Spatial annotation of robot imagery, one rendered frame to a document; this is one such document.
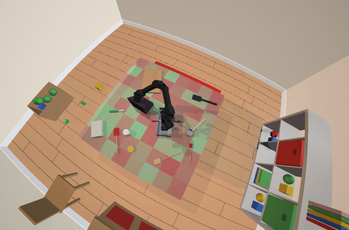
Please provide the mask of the dark grey roasting tin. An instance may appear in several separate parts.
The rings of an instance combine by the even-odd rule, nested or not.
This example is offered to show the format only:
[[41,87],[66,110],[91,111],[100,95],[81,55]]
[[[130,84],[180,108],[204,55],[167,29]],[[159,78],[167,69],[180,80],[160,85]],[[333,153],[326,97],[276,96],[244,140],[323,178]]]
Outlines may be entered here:
[[[158,111],[158,121],[161,120],[161,110],[164,110],[164,108],[159,107]],[[157,122],[157,128],[156,128],[156,136],[165,136],[165,137],[171,137],[172,128],[168,129],[168,131],[161,131],[161,123]]]

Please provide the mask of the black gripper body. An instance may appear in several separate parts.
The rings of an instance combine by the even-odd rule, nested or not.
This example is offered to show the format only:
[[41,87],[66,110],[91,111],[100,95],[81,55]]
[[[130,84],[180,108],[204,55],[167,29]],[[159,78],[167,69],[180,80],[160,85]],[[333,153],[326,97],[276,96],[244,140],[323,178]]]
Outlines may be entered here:
[[161,131],[168,131],[168,129],[166,128],[164,121],[161,120],[161,122],[163,122],[163,126],[161,126]]

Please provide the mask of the wooden board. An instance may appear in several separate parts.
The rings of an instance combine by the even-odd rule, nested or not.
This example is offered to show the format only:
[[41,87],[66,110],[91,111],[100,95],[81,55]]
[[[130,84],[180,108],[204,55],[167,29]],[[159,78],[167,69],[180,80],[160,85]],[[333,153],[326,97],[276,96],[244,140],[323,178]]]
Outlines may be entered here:
[[[145,69],[144,75],[143,75],[143,81],[142,81],[142,87],[141,89],[149,86],[152,84],[154,80],[162,80],[162,70],[158,69]],[[156,88],[153,89],[147,93],[160,93],[160,89]]]

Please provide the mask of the yellow round disc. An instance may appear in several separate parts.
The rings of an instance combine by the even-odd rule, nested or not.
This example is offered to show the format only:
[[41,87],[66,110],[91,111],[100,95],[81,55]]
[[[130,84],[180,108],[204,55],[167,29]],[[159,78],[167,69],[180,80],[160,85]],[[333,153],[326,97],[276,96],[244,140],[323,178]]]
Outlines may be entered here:
[[133,147],[133,146],[128,146],[127,150],[128,150],[129,152],[133,152],[133,151],[134,151],[134,147]]

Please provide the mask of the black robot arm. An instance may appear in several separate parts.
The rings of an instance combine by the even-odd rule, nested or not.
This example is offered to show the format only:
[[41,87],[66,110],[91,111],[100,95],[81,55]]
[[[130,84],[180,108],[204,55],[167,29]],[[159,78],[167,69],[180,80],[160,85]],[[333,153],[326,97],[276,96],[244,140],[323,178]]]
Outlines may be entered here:
[[169,88],[163,83],[161,80],[154,80],[152,84],[149,86],[136,90],[134,92],[134,99],[133,101],[136,103],[141,102],[141,97],[146,96],[146,93],[153,90],[153,89],[160,89],[163,93],[164,103],[165,107],[164,110],[161,111],[161,119],[164,121],[164,124],[167,129],[170,129],[174,126],[173,122],[175,122],[175,110],[174,107],[171,105],[170,96],[169,96]]

